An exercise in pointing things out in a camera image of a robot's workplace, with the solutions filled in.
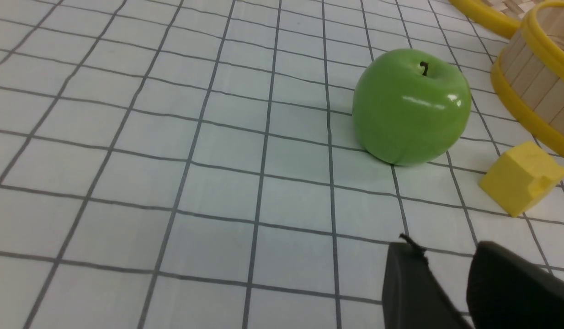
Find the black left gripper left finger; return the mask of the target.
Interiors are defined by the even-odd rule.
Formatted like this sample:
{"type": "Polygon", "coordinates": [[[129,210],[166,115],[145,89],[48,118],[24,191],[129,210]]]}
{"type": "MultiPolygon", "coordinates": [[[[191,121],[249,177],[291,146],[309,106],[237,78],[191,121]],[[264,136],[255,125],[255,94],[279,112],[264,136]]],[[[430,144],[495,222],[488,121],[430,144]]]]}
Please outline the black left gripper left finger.
{"type": "Polygon", "coordinates": [[[382,305],[387,329],[470,329],[430,270],[426,248],[408,235],[387,250],[382,305]]]}

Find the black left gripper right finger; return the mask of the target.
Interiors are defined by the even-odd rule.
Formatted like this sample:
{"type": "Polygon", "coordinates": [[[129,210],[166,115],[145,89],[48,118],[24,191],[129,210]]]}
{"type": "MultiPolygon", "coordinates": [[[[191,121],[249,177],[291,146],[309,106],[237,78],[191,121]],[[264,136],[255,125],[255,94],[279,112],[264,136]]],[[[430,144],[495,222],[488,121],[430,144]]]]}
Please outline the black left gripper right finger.
{"type": "Polygon", "coordinates": [[[564,329],[564,281],[492,241],[472,258],[466,302],[477,329],[564,329]]]}

